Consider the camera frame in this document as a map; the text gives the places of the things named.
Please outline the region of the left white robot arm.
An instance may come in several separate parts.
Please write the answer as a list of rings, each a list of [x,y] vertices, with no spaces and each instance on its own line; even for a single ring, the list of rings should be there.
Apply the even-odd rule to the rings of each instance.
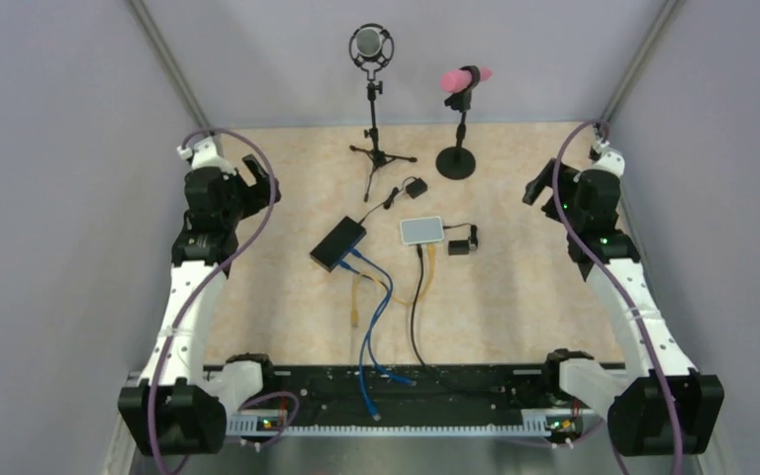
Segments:
[[[270,213],[281,198],[278,182],[249,154],[242,160],[253,177],[247,183],[214,136],[189,140],[177,152],[190,170],[183,225],[171,248],[169,296],[149,361],[117,402],[146,456],[217,453],[229,418],[244,402],[265,409],[278,393],[261,357],[228,362],[215,376],[208,375],[204,360],[232,263],[248,247],[238,241],[238,224]]]

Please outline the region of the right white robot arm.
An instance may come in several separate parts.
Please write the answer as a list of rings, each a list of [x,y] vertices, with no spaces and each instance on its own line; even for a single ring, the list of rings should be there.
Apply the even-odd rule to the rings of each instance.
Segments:
[[[623,156],[605,139],[590,156],[583,170],[550,159],[522,200],[533,205],[552,189],[541,210],[567,227],[568,255],[607,309],[626,374],[613,375],[584,351],[559,348],[547,355],[541,396],[554,408],[583,403],[606,422],[620,455],[700,455],[711,441],[723,386],[701,373],[671,335],[639,251],[618,227]]]

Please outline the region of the white network switch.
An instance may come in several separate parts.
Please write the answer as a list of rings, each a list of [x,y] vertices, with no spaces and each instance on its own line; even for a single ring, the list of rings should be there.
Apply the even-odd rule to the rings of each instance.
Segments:
[[[439,216],[402,220],[399,228],[404,245],[429,244],[444,240],[443,221]]]

